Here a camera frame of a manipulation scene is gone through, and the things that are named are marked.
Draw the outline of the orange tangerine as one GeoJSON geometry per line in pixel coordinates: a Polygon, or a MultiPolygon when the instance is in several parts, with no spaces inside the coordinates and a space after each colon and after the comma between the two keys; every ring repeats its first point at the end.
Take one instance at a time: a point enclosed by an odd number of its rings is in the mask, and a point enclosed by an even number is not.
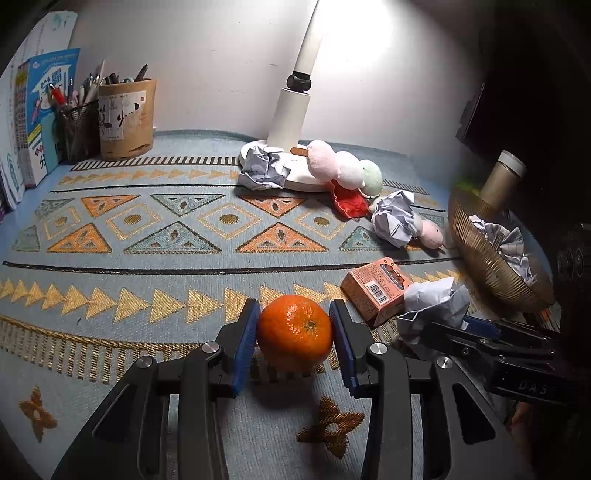
{"type": "Polygon", "coordinates": [[[260,312],[256,340],[271,367],[287,373],[304,373],[329,356],[332,323],[313,300],[283,295],[260,312]]]}

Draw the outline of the pink capybara card box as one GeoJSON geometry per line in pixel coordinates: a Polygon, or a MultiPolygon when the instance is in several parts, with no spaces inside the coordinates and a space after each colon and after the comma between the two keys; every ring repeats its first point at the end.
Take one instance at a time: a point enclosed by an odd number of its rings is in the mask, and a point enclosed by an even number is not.
{"type": "Polygon", "coordinates": [[[341,289],[363,321],[377,328],[405,311],[405,293],[412,281],[390,257],[349,271],[341,289]]]}

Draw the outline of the paper ball front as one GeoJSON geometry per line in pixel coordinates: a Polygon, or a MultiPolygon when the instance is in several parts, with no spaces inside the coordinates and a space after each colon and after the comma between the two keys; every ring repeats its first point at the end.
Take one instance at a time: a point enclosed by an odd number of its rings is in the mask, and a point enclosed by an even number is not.
{"type": "Polygon", "coordinates": [[[525,253],[523,234],[519,227],[509,230],[501,224],[487,222],[477,215],[471,215],[469,219],[528,286],[536,282],[537,275],[533,273],[530,259],[525,253]]]}

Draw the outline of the red snack bag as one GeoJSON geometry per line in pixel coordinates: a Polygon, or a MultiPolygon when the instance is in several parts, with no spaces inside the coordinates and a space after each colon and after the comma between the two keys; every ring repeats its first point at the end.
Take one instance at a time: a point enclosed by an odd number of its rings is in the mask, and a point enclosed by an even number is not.
{"type": "Polygon", "coordinates": [[[363,218],[370,213],[367,201],[358,189],[346,189],[335,180],[329,182],[327,187],[332,194],[335,210],[346,219],[363,218]]]}

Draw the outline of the pink white green dango plush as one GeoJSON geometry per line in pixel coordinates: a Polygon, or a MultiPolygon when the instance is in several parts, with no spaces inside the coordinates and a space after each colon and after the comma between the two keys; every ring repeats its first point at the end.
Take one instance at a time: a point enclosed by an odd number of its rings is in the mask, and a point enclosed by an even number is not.
{"type": "Polygon", "coordinates": [[[308,172],[318,181],[335,181],[346,190],[360,190],[366,197],[377,197],[382,191],[382,171],[375,162],[360,160],[348,151],[335,152],[325,141],[314,140],[307,147],[291,147],[290,154],[304,157],[308,172]]]}

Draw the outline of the three face dango plush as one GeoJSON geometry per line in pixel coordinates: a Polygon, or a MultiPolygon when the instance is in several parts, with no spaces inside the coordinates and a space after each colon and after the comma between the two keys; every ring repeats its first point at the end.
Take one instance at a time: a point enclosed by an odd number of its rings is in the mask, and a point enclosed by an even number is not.
{"type": "Polygon", "coordinates": [[[439,249],[444,244],[444,235],[439,226],[431,220],[424,219],[415,213],[418,228],[418,240],[424,247],[432,250],[439,249]]]}

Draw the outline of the crumpled paper pile centre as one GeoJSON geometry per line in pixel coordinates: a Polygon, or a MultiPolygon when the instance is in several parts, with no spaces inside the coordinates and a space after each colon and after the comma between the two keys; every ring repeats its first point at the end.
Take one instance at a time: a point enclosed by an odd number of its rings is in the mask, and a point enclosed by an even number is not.
{"type": "Polygon", "coordinates": [[[396,319],[398,332],[403,340],[417,344],[432,323],[464,329],[470,294],[465,285],[457,287],[453,277],[446,277],[413,283],[404,293],[404,304],[406,312],[396,319]]]}

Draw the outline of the brown wicker basket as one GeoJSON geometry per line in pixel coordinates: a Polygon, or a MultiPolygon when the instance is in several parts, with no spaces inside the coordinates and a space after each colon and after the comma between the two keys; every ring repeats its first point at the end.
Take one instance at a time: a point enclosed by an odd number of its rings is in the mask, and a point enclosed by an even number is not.
{"type": "Polygon", "coordinates": [[[457,250],[468,272],[490,295],[508,307],[522,312],[537,313],[555,303],[553,286],[541,263],[529,254],[533,284],[527,284],[501,257],[470,220],[476,215],[482,220],[500,224],[511,230],[517,224],[494,209],[474,193],[454,188],[448,204],[449,228],[457,250]]]}

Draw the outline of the gold thermos bottle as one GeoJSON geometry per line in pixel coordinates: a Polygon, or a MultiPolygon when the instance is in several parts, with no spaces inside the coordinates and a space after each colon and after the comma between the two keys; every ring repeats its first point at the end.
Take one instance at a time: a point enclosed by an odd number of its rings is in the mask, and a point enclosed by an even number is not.
{"type": "Polygon", "coordinates": [[[492,208],[502,210],[526,172],[525,164],[503,150],[480,191],[479,197],[492,208]]]}

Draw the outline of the green sponge item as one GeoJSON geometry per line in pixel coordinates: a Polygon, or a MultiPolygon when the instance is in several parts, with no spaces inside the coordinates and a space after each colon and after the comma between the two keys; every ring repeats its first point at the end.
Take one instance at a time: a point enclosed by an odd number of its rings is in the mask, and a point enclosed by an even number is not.
{"type": "Polygon", "coordinates": [[[474,195],[479,195],[481,192],[481,187],[469,180],[461,180],[456,184],[456,187],[464,190],[464,191],[468,191],[468,192],[472,192],[474,195]]]}

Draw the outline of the black monitor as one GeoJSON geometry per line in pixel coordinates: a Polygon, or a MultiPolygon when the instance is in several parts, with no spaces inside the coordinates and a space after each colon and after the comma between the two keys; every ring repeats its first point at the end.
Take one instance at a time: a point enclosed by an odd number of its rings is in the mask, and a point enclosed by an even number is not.
{"type": "Polygon", "coordinates": [[[456,138],[474,154],[483,159],[490,157],[489,128],[492,118],[492,97],[483,80],[476,93],[464,107],[456,138]]]}

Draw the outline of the white desk lamp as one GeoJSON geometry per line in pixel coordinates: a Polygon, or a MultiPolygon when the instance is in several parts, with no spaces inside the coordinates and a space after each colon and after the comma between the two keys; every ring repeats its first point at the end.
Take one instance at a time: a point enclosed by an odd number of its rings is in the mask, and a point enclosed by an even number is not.
{"type": "Polygon", "coordinates": [[[315,179],[308,171],[307,160],[290,152],[293,147],[303,148],[300,144],[305,115],[308,111],[311,95],[311,73],[315,66],[322,40],[329,32],[329,22],[334,10],[334,1],[317,1],[308,21],[304,40],[301,42],[294,68],[287,77],[286,86],[281,88],[276,103],[276,111],[270,124],[266,140],[256,140],[242,146],[239,155],[240,166],[245,166],[246,156],[256,147],[260,150],[276,153],[280,165],[287,167],[290,174],[284,181],[284,188],[301,192],[322,192],[325,185],[315,179]]]}

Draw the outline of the brown cardboard pen cylinder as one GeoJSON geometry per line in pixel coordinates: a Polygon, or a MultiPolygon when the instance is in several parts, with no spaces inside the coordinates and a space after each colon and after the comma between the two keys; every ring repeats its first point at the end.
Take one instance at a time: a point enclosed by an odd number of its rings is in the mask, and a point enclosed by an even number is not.
{"type": "Polygon", "coordinates": [[[155,90],[155,79],[99,87],[98,126],[103,160],[126,160],[152,148],[155,90]]]}

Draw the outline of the black mesh pen cup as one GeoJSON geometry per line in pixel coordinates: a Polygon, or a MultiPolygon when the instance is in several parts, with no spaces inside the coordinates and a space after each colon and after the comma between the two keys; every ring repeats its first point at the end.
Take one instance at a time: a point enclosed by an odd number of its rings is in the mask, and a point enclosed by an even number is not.
{"type": "Polygon", "coordinates": [[[78,107],[61,107],[57,126],[62,163],[72,165],[100,155],[98,100],[78,107]]]}

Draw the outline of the white paper booklets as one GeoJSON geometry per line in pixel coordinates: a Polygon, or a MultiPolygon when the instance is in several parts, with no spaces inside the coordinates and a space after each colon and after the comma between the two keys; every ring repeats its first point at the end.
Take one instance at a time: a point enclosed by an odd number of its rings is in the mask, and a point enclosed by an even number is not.
{"type": "Polygon", "coordinates": [[[14,210],[22,201],[29,167],[20,160],[17,118],[24,113],[26,81],[18,86],[18,68],[38,54],[66,49],[78,14],[61,10],[45,14],[28,32],[1,75],[1,211],[14,210]]]}

